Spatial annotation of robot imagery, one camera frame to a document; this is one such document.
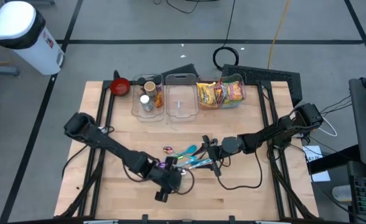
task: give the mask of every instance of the white trash can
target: white trash can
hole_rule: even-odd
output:
[[[64,52],[45,23],[29,3],[8,2],[0,9],[0,45],[13,49],[43,75],[53,75],[61,70]]]

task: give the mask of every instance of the paper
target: paper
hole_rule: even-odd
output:
[[[322,158],[321,154],[321,150],[320,150],[320,146],[304,146],[303,147],[303,151],[305,151],[307,159],[309,160],[309,162]],[[318,174],[313,174],[313,181],[315,182],[328,182],[331,181],[330,179],[330,175],[328,174],[328,171],[324,171],[324,172],[320,172]]]

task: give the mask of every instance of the concrete floor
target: concrete floor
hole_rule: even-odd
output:
[[[212,63],[212,53],[220,44],[213,44],[213,39],[225,38],[233,4],[232,0],[201,2],[192,14],[186,15],[165,1],[160,5],[151,0],[55,2],[54,6],[42,2],[32,4],[44,15],[48,30],[57,40],[66,38],[73,12],[81,3],[67,39],[140,41],[64,45],[67,46],[65,65],[55,81],[10,222],[53,216],[61,170],[71,143],[63,135],[62,127],[78,110],[86,81],[109,80],[115,69],[123,77],[132,78],[135,74],[163,72],[188,63],[193,63],[203,77],[220,76]],[[183,0],[170,2],[185,10],[193,5]],[[350,2],[366,33],[366,1]],[[237,0],[229,39],[271,40],[284,4],[285,1],[275,0]],[[165,41],[163,44],[148,41],[154,39]],[[184,46],[168,44],[168,39],[180,39]],[[207,40],[208,44],[187,44],[193,43],[187,39]],[[279,39],[362,40],[344,0],[292,0]],[[240,65],[266,68],[270,45],[247,43],[229,44],[239,51]],[[271,64],[271,69],[301,74],[303,102],[324,108],[349,95],[349,79],[366,77],[365,44],[308,43],[276,45]],[[21,75],[0,76],[0,216],[51,79],[17,55],[11,55]],[[6,54],[0,51],[0,60],[4,59]],[[217,60],[234,63],[226,52],[221,52]],[[331,113],[328,118],[338,137],[316,131],[312,134],[314,138],[337,150],[357,143],[351,108]],[[318,184],[326,192],[335,185],[347,183],[345,167],[331,170],[330,175],[331,182]],[[347,214],[316,189],[315,194],[322,218],[348,221]]]

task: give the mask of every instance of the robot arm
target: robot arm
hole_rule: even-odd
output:
[[[64,126],[64,134],[92,147],[106,149],[122,160],[134,174],[140,175],[144,180],[151,180],[161,186],[155,199],[166,202],[168,194],[179,189],[181,185],[181,171],[173,166],[177,162],[176,157],[168,157],[166,166],[158,166],[159,159],[145,152],[129,150],[119,142],[103,134],[95,120],[88,114],[75,113]]]
[[[318,128],[323,118],[316,106],[306,103],[295,108],[286,116],[281,117],[276,123],[258,131],[257,133],[239,134],[237,137],[227,137],[221,146],[210,146],[208,136],[203,136],[203,146],[207,149],[209,158],[213,161],[213,171],[220,176],[216,161],[235,155],[239,152],[251,154],[256,151],[263,142],[270,139],[278,147],[287,147],[291,143],[291,137],[295,134],[308,134]]]

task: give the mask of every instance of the wooden table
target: wooden table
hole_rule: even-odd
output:
[[[80,107],[81,112],[96,116],[102,82],[87,82]],[[288,114],[293,106],[286,82],[272,82],[274,100],[279,116]],[[202,111],[193,122],[173,123],[167,115],[154,123],[139,122],[131,115],[132,96],[116,97],[111,126],[115,128],[110,136],[128,149],[146,151],[161,160],[165,158],[164,146],[183,151],[188,146],[200,146],[202,136],[217,138],[255,133],[264,128],[259,96],[255,86],[246,86],[246,100],[234,109]],[[102,121],[105,120],[108,103]],[[270,107],[266,104],[269,121],[272,121]],[[292,144],[302,147],[300,140]],[[75,154],[83,144],[73,141],[70,155]],[[195,186],[187,195],[170,195],[167,203],[154,200],[159,186],[152,182],[135,183],[123,172],[121,160],[106,153],[101,189],[96,211],[99,219],[141,219],[148,214],[152,220],[227,220],[235,215],[237,220],[278,220],[275,190],[270,164],[266,157],[266,144],[258,149],[263,170],[263,183],[258,189],[225,190],[217,182],[214,172],[205,169],[194,170]],[[303,204],[318,216],[316,201],[302,151],[289,147],[285,151],[291,185]],[[55,215],[61,214],[74,200],[83,185],[89,150],[74,159],[65,171]],[[230,167],[222,168],[222,182],[228,187],[236,185],[257,185],[260,171],[254,154],[237,154],[231,158]],[[182,180],[182,191],[191,184],[190,175]],[[281,187],[285,214],[289,216],[286,194]],[[88,194],[88,214],[92,193]]]

